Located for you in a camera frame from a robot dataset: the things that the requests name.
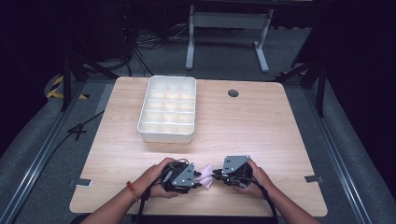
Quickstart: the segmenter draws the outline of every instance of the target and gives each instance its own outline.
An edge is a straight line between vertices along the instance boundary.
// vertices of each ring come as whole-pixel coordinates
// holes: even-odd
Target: bracelet
[[[131,181],[126,182],[126,186],[128,187],[128,189],[131,190],[132,194],[134,195],[134,200],[139,203],[139,199],[137,198],[136,195],[136,188],[134,186],[132,186]]]

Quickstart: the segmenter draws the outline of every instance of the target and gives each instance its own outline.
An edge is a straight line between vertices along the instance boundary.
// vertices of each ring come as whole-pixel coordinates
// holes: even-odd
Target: circular hole
[[[239,92],[236,90],[229,90],[228,95],[231,97],[237,97],[239,95]]]

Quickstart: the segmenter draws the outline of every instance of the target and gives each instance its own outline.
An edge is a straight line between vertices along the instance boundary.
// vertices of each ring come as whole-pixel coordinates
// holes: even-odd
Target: black cable
[[[107,67],[104,67],[104,68],[109,70],[109,71],[114,71],[116,69],[122,68],[124,65],[128,66],[128,62],[131,61],[131,59],[132,59],[131,55],[122,56],[120,63],[116,63],[116,64],[113,64],[113,65],[110,65],[110,66],[107,66]],[[98,70],[96,70],[94,68],[91,68],[91,67],[84,67],[84,69],[87,72],[90,72],[90,73],[100,73],[100,71],[98,71]]]
[[[88,119],[88,120],[85,121],[84,123],[82,123],[82,124],[80,123],[80,124],[78,124],[77,126],[75,126],[74,128],[69,129],[68,131],[70,132],[70,131],[76,130],[76,129],[80,128],[80,127],[83,127],[85,124],[89,123],[89,122],[90,122],[91,120],[93,120],[93,119],[96,119],[98,116],[102,115],[104,112],[105,112],[105,110],[102,111],[102,112],[100,112],[99,114],[93,116],[92,118]],[[62,144],[68,137],[70,137],[70,135],[72,135],[72,134],[73,134],[73,132],[70,132],[70,134],[68,134],[68,135],[64,138],[64,140],[62,140],[62,141],[58,144],[58,146],[57,146],[55,149],[53,149],[52,153],[50,154],[49,158],[47,159],[47,162],[50,160],[50,158],[51,158],[52,155],[55,153],[55,151],[61,146],[61,144]]]
[[[77,126],[79,127],[79,126],[82,126],[82,125],[84,125],[84,124],[87,124],[88,122],[90,122],[91,120],[95,119],[96,117],[98,117],[99,115],[103,114],[104,112],[105,112],[105,110],[102,111],[101,113],[97,114],[97,115],[94,116],[93,118],[91,118],[91,119],[85,121],[83,124],[79,124],[79,125],[77,125]],[[69,134],[58,144],[58,146],[56,146],[56,148],[52,150],[52,152],[49,154],[49,156],[47,157],[47,159],[44,161],[44,164],[43,164],[42,168],[40,169],[40,171],[38,172],[38,175],[37,175],[36,179],[40,178],[41,174],[43,173],[43,171],[44,171],[45,168],[47,167],[48,163],[50,162],[50,159],[52,158],[52,156],[55,154],[55,152],[58,150],[58,148],[62,145],[62,143],[63,143],[64,141],[66,141],[66,139],[69,138],[70,135],[72,135],[72,134],[73,134],[73,133],[69,133]]]
[[[134,52],[136,53],[137,59],[138,59],[143,65],[145,65],[146,69],[151,73],[152,76],[154,76],[154,74],[151,72],[151,70],[149,70],[148,66],[145,64],[145,62],[143,61],[143,59],[140,58],[139,54],[136,52],[135,49],[134,49]]]
[[[143,67],[143,65],[142,65],[142,63],[137,59],[137,61],[139,62],[139,65],[140,65],[140,68],[143,70],[143,77],[145,77],[146,76],[146,70],[145,70],[145,68]]]
[[[188,28],[189,27],[186,27],[183,30],[181,30],[180,32],[178,32],[176,35],[171,36],[170,38],[176,39],[173,41],[164,41],[161,38],[156,37],[156,35],[149,33],[149,32],[141,33],[136,40],[137,48],[141,49],[141,50],[153,50],[153,49],[160,49],[165,45],[176,43],[177,41],[184,39],[183,37],[177,37],[177,36],[183,35],[183,33],[185,33],[188,30]],[[142,44],[147,44],[147,43],[152,43],[152,45],[150,47],[141,46]]]
[[[259,182],[257,182],[256,177],[253,176],[253,178],[254,178],[254,180],[249,179],[249,178],[244,178],[244,177],[236,177],[235,179],[247,180],[247,181],[255,184],[257,187],[259,187],[259,189],[262,191],[262,194],[264,195],[265,200],[268,202],[268,204],[271,207],[271,211],[273,213],[275,223],[277,224],[278,221],[277,221],[276,208],[275,208],[274,202],[271,200],[270,195],[268,194],[268,190],[263,185],[261,185]]]
[[[146,190],[145,190],[145,191],[143,192],[143,194],[140,196],[140,201],[141,201],[141,202],[140,202],[140,206],[139,206],[139,211],[137,212],[137,216],[136,216],[136,220],[135,220],[135,221],[134,221],[134,217],[132,217],[132,223],[134,223],[134,224],[138,224],[138,223],[139,223],[139,220],[140,220],[140,218],[142,217],[143,208],[145,207],[145,203],[146,203],[146,201],[149,199],[149,195],[150,195],[150,192],[151,192],[151,188],[152,188],[154,185],[157,184],[157,181],[158,181],[161,177],[163,177],[163,175],[167,174],[167,173],[172,169],[171,164],[173,164],[173,163],[170,163],[170,164],[169,164],[169,167],[168,167],[164,172],[161,172],[161,174],[160,174],[159,176],[157,176],[157,178],[155,178],[154,181],[152,181],[150,185],[148,185],[148,187],[146,188]]]
[[[131,77],[132,74],[132,69],[131,69],[131,65],[129,65],[129,63],[126,64],[126,67],[128,68],[128,75]]]

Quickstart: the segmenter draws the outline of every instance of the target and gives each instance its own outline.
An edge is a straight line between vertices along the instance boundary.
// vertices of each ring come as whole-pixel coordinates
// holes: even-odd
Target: wooden table
[[[90,213],[165,157],[187,159],[200,170],[222,168],[225,156],[250,155],[274,183],[315,217],[327,214],[303,140],[282,85],[278,83],[197,80],[195,132],[189,144],[146,143],[137,131],[149,83],[144,77],[120,77],[107,104],[70,209]],[[230,97],[228,90],[239,91]],[[138,205],[129,211],[136,213]],[[146,215],[270,217],[262,200],[239,195],[221,181],[173,199],[146,203]]]

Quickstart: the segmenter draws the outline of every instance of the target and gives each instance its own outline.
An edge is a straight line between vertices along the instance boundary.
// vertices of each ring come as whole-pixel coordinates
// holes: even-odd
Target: person's left hand
[[[175,161],[172,158],[165,158],[158,165],[153,165],[148,168],[145,173],[139,176],[136,181],[132,184],[136,188],[137,197],[140,198],[145,189],[154,181],[160,174],[161,171],[169,165],[169,163]],[[177,192],[165,191],[161,185],[154,185],[151,188],[150,198],[162,197],[162,198],[173,198],[178,195]]]

